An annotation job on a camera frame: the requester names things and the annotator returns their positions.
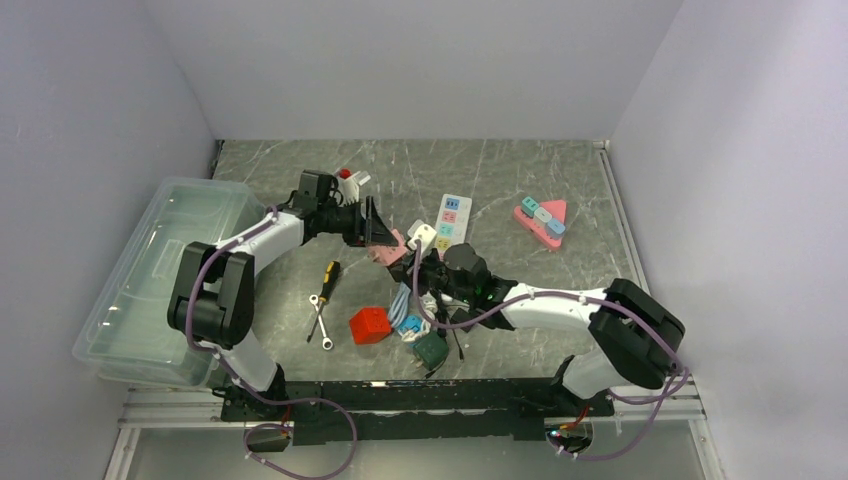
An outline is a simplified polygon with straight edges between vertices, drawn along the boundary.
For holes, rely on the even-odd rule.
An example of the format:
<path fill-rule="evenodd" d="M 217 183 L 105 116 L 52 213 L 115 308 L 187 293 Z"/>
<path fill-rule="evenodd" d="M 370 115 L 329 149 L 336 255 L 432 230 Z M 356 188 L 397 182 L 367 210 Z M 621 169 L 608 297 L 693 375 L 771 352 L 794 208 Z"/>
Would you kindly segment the pink socket adapter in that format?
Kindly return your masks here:
<path fill-rule="evenodd" d="M 394 237 L 394 243 L 392 245 L 372 245 L 367 247 L 369 259 L 384 267 L 391 266 L 408 253 L 404 236 L 397 229 L 392 229 L 391 233 Z"/>

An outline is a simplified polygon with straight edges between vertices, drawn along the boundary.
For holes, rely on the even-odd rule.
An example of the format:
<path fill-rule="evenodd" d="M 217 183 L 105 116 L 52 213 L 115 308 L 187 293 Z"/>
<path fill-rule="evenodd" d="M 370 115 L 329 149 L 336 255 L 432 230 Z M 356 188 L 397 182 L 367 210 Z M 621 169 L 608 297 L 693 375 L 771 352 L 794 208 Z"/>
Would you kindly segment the teal blue plug adapter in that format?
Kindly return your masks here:
<path fill-rule="evenodd" d="M 416 315 L 408 315 L 396 328 L 396 332 L 404 343 L 416 343 L 426 336 L 430 330 L 427 322 L 422 321 Z"/>

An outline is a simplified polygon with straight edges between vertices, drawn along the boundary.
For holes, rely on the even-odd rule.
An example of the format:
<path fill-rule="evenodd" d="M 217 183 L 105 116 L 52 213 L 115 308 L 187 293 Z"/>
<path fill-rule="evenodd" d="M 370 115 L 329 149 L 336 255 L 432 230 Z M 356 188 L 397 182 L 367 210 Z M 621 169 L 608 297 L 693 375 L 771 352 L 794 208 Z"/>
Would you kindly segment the dark green cube socket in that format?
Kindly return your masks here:
<path fill-rule="evenodd" d="M 439 368 L 449 355 L 446 340 L 438 332 L 430 332 L 412 345 L 414 356 L 427 371 Z"/>

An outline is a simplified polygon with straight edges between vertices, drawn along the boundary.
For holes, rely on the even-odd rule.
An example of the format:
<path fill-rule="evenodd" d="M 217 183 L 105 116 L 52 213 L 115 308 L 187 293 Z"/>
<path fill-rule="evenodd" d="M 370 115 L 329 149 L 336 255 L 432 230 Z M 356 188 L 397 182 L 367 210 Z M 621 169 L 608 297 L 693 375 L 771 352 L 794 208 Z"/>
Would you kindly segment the red cube socket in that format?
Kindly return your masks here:
<path fill-rule="evenodd" d="M 364 307 L 350 318 L 348 324 L 355 345 L 376 344 L 393 332 L 383 307 Z"/>

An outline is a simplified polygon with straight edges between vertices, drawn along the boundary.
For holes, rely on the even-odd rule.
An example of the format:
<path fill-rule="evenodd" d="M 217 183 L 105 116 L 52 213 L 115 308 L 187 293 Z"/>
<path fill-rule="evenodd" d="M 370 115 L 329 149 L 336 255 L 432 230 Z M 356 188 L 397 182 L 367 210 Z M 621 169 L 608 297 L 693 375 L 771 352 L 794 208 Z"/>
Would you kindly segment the teal green charger plug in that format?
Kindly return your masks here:
<path fill-rule="evenodd" d="M 528 218 L 533 218 L 535 211 L 539 208 L 539 204 L 530 196 L 525 197 L 520 205 L 522 213 Z"/>

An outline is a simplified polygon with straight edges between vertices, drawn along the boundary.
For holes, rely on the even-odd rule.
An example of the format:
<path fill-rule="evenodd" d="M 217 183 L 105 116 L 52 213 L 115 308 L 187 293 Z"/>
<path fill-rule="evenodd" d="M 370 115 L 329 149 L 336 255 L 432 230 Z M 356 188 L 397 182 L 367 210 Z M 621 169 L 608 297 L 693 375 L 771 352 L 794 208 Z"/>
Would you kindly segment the pink triangular power strip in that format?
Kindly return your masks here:
<path fill-rule="evenodd" d="M 565 200 L 539 202 L 527 196 L 513 209 L 513 219 L 545 248 L 555 252 L 561 248 L 567 229 L 567 208 Z"/>

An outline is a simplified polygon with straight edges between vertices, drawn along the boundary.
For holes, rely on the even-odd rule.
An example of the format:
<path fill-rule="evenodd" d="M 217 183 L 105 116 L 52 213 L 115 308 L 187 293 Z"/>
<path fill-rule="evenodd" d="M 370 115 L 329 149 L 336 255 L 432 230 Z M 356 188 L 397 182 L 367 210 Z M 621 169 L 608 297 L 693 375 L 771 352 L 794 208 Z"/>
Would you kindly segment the black charger with thin cable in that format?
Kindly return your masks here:
<path fill-rule="evenodd" d="M 425 293 L 421 297 L 422 305 L 425 310 L 433 315 L 433 317 L 440 323 L 453 324 L 452 320 L 453 315 L 459 309 L 459 302 L 453 300 L 451 297 L 448 297 L 444 294 L 433 295 L 432 293 Z M 459 358 L 459 362 L 463 363 L 465 361 L 465 354 L 462 345 L 459 342 L 458 335 L 455 329 L 439 329 L 437 331 L 438 335 L 443 339 L 447 338 L 447 332 L 450 331 L 453 341 L 456 345 L 457 355 Z"/>

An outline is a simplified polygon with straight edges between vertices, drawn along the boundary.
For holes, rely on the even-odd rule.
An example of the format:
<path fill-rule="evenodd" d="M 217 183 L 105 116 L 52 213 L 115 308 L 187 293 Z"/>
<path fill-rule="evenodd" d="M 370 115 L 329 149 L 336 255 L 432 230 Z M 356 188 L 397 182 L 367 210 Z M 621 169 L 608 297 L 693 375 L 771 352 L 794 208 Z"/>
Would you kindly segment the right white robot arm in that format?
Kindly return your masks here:
<path fill-rule="evenodd" d="M 685 370 L 678 355 L 683 323 L 624 278 L 591 290 L 534 287 L 493 274 L 467 243 L 444 255 L 415 246 L 393 277 L 415 296 L 445 294 L 465 305 L 458 329 L 481 325 L 587 333 L 592 349 L 566 357 L 554 376 L 551 401 L 564 415 L 578 413 L 590 398 L 614 387 L 660 389 L 670 375 Z"/>

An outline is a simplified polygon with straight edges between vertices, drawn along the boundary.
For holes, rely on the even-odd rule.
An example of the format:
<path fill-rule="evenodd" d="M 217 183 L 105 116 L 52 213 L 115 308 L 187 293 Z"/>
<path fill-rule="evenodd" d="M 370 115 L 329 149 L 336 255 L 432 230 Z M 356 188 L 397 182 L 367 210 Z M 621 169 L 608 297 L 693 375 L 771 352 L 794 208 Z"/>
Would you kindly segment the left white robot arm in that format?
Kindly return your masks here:
<path fill-rule="evenodd" d="M 211 354 L 249 392 L 248 407 L 261 419 L 279 417 L 288 394 L 283 368 L 252 330 L 256 276 L 320 234 L 336 234 L 356 248 L 398 243 L 374 199 L 345 192 L 342 184 L 332 173 L 305 170 L 288 200 L 270 206 L 255 225 L 216 244 L 195 241 L 183 250 L 168 326 L 191 349 Z"/>

